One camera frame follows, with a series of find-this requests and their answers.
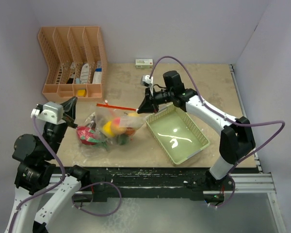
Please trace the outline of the yellow potato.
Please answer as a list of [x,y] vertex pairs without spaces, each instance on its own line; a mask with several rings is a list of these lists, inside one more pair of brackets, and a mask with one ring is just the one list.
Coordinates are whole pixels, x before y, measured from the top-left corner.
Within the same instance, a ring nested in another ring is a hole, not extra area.
[[141,118],[140,115],[137,114],[136,112],[130,112],[130,113],[127,114],[127,116],[128,116],[128,118],[134,119],[134,120]]

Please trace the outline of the yellow lemon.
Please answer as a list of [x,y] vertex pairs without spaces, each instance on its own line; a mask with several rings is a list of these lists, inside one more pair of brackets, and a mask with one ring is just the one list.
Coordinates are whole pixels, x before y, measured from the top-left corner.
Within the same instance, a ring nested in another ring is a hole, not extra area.
[[102,133],[108,138],[112,138],[115,136],[115,134],[112,132],[111,124],[112,122],[108,121],[106,124],[103,125],[101,129]]

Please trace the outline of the green avocado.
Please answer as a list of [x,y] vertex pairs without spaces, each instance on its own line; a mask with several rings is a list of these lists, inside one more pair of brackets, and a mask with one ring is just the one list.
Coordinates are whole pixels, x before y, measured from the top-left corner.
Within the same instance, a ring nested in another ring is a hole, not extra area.
[[121,134],[116,137],[116,143],[118,145],[125,145],[130,141],[130,137],[126,134]]

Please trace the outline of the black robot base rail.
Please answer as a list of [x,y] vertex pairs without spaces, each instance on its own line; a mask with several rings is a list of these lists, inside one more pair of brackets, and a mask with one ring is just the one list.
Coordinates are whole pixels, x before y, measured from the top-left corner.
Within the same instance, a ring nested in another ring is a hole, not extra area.
[[79,193],[95,202],[118,197],[223,202],[224,192],[235,189],[231,177],[215,181],[204,168],[73,166],[66,173],[81,183]]

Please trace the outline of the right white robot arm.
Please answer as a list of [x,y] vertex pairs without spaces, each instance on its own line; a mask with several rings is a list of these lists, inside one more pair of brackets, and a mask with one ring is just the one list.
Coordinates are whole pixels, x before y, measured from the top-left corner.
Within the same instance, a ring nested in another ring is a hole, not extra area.
[[157,113],[159,105],[171,102],[213,128],[220,136],[220,156],[208,171],[206,185],[211,190],[217,190],[233,166],[256,146],[250,122],[244,116],[236,118],[224,113],[200,97],[197,91],[185,88],[180,74],[175,70],[164,73],[163,79],[165,87],[155,91],[152,77],[144,75],[141,78],[145,97],[137,112]]

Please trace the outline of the peach fruit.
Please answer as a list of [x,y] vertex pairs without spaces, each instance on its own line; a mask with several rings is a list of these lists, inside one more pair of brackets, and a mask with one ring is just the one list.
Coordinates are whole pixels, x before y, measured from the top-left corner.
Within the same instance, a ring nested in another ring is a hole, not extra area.
[[111,129],[115,135],[124,134],[126,131],[126,127],[120,126],[120,117],[116,117],[112,120]]

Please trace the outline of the clear zip top bag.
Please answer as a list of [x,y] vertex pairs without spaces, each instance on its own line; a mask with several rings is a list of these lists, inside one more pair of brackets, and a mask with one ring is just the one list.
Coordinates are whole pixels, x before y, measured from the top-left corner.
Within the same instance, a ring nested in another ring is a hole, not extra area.
[[136,109],[110,105],[107,100],[98,103],[76,129],[81,154],[93,158],[126,145],[145,122]]

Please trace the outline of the pink dragon fruit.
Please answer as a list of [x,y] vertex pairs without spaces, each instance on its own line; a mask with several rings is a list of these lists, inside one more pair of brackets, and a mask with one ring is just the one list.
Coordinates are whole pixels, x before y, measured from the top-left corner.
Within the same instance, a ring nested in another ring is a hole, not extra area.
[[87,146],[106,146],[105,137],[95,130],[95,128],[88,126],[77,127],[77,137],[80,142]]

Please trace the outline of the orange plastic file organizer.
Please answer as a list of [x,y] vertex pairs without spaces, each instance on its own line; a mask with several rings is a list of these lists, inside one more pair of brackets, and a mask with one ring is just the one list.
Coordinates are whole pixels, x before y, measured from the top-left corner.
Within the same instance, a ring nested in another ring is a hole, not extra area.
[[[43,88],[47,100],[63,102],[77,96],[80,89],[86,90],[80,101],[104,99],[104,81],[107,77],[108,60],[99,26],[53,26],[41,27],[38,40],[48,75]],[[97,61],[102,62],[102,82],[92,84]],[[88,63],[88,82],[80,83],[81,68]]]

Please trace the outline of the light green plastic basket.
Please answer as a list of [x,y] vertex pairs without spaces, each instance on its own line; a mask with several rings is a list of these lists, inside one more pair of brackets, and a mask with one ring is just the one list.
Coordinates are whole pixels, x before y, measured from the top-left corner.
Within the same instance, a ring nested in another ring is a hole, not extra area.
[[210,144],[191,117],[172,104],[149,115],[145,122],[174,165],[184,163]]

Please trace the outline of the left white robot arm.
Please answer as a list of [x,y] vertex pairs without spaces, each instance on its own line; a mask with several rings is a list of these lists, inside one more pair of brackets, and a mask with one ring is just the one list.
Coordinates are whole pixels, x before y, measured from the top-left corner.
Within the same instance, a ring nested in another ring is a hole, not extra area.
[[76,104],[71,97],[63,103],[37,105],[33,123],[43,121],[43,132],[23,134],[14,143],[12,158],[19,162],[15,198],[6,228],[8,233],[47,233],[51,221],[78,190],[90,185],[90,172],[80,166],[66,170],[57,156],[67,128],[76,129]]

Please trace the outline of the small green white box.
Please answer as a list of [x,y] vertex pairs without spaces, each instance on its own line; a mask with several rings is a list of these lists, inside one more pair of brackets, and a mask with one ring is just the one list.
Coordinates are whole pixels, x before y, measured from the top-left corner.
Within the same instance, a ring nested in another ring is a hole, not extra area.
[[152,69],[153,59],[143,59],[143,58],[136,59],[135,67],[137,69]]

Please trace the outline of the yellow block in organizer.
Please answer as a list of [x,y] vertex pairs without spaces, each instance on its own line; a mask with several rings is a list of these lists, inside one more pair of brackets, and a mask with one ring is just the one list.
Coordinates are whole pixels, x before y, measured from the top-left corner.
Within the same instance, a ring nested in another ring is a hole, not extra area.
[[86,96],[86,90],[85,89],[80,89],[77,91],[77,96],[78,97],[85,97]]

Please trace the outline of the small orange pumpkin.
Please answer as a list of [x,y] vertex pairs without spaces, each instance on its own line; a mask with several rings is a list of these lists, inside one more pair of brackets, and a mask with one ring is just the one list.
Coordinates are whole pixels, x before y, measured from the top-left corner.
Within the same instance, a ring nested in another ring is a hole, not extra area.
[[125,131],[125,135],[128,135],[128,136],[132,136],[134,135],[136,132],[136,129],[135,128],[130,128],[130,127],[127,127],[126,131]]

